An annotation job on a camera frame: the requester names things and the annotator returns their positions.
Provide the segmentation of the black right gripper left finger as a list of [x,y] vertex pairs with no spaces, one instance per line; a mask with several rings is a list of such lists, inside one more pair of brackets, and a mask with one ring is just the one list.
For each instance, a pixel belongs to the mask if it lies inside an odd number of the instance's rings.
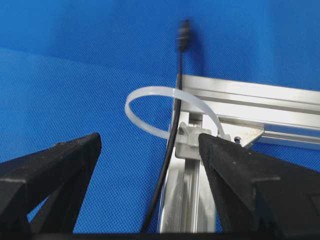
[[0,164],[0,238],[73,233],[102,150],[98,133]]

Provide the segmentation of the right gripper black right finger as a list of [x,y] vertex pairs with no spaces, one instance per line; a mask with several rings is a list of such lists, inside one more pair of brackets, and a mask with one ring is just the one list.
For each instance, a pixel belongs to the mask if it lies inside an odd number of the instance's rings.
[[224,233],[320,237],[320,173],[208,134],[199,153]]

